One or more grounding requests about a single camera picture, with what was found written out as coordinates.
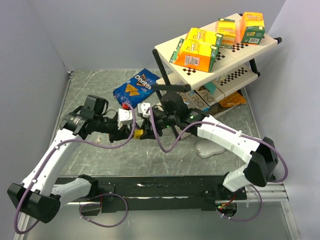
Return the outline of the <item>yellow padlock key bunch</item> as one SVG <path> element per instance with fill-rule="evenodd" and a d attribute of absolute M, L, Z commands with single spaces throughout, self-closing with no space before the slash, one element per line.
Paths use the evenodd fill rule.
<path fill-rule="evenodd" d="M 95 144 L 100 144 L 100 142 L 101 142 L 101 138 L 102 138 L 102 136 L 101 135 L 99 135 L 98 137 L 97 137 L 97 139 L 95 140 Z"/>

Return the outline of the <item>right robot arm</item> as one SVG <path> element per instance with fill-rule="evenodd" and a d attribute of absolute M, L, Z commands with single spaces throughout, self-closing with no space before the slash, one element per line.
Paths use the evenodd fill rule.
<path fill-rule="evenodd" d="M 212 141 L 244 161 L 243 166 L 228 172 L 218 187 L 223 199 L 230 199 L 247 185 L 265 187 L 271 180 L 279 162 L 272 139 L 259 139 L 234 130 L 198 108 L 189 108 L 175 92 L 162 96 L 162 109 L 152 109 L 149 103 L 140 103 L 137 107 L 144 119 L 139 139 L 159 140 L 163 129 L 176 126 L 182 133 Z"/>

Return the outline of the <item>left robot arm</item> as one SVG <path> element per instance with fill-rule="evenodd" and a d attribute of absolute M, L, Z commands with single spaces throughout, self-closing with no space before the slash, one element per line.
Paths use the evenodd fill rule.
<path fill-rule="evenodd" d="M 112 141 L 133 137 L 126 129 L 127 125 L 135 126 L 133 107 L 126 103 L 125 109 L 120 108 L 113 118 L 108 118 L 105 116 L 108 104 L 105 98 L 88 95 L 84 105 L 64 116 L 37 166 L 20 184 L 12 183 L 7 190 L 17 212 L 48 223 L 66 204 L 79 198 L 93 201 L 98 197 L 98 180 L 85 174 L 60 186 L 55 183 L 73 152 L 86 143 L 91 133 L 109 134 Z"/>

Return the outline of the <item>blue Doritos chip bag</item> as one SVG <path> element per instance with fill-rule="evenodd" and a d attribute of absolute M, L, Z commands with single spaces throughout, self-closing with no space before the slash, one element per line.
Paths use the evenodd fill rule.
<path fill-rule="evenodd" d="M 159 79 L 159 76 L 144 68 L 112 93 L 120 105 L 130 103 L 135 108 L 154 92 L 151 86 Z"/>

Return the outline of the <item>teal box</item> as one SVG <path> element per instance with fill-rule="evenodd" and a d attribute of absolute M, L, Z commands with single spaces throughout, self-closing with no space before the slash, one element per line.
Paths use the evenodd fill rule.
<path fill-rule="evenodd" d="M 207 82 L 206 84 L 203 85 L 203 87 L 204 87 L 208 92 L 210 92 L 212 95 L 215 94 L 216 89 L 217 89 L 216 85 L 215 85 L 212 81 Z"/>

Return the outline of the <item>front orange yellow carton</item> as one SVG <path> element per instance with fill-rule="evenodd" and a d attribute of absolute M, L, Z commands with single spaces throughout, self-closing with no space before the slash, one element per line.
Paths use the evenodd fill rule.
<path fill-rule="evenodd" d="M 220 46 L 181 38 L 172 53 L 170 63 L 210 73 Z"/>

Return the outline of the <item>orange flat packet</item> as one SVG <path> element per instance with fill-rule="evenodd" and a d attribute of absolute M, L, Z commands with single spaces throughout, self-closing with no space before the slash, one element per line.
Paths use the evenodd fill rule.
<path fill-rule="evenodd" d="M 238 105 L 246 104 L 247 100 L 239 93 L 234 92 L 218 102 L 223 108 L 231 108 Z"/>

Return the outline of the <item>rear yellow carton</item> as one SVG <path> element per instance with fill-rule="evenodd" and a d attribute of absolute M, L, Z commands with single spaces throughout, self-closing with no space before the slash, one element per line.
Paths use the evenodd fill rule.
<path fill-rule="evenodd" d="M 223 40 L 223 36 L 224 35 L 221 33 L 192 27 L 187 33 L 186 39 L 220 46 Z"/>

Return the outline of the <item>small yellow green carton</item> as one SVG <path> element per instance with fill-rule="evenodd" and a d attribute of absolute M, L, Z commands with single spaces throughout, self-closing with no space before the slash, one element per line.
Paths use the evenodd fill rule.
<path fill-rule="evenodd" d="M 219 18 L 217 20 L 215 31 L 221 35 L 221 45 L 231 47 L 236 40 L 236 22 L 229 18 Z"/>

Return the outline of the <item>tall orange green carton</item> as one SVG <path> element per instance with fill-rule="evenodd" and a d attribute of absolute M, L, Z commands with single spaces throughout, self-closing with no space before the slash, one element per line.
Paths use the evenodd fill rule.
<path fill-rule="evenodd" d="M 240 42 L 259 45 L 265 34 L 264 16 L 260 12 L 244 12 L 240 20 Z"/>

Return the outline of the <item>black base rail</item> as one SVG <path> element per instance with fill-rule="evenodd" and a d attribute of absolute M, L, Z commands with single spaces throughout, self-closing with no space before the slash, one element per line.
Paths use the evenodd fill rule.
<path fill-rule="evenodd" d="M 231 192 L 222 175 L 95 176 L 92 196 L 76 201 L 101 204 L 103 213 L 117 211 L 189 210 L 215 211 L 216 204 L 247 199 L 244 187 Z"/>

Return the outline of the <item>black frame beige shelf rack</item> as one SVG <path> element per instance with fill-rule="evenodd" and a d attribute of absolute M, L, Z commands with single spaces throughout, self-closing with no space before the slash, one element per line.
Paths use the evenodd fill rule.
<path fill-rule="evenodd" d="M 259 45 L 241 43 L 237 37 L 231 48 L 221 47 L 211 72 L 171 63 L 171 57 L 182 43 L 184 36 L 168 40 L 155 46 L 160 59 L 173 72 L 168 75 L 172 85 L 188 84 L 194 92 L 190 101 L 200 109 L 209 109 L 222 99 L 255 81 L 260 72 L 255 58 L 270 51 L 282 42 L 281 37 L 272 38 L 265 34 Z"/>

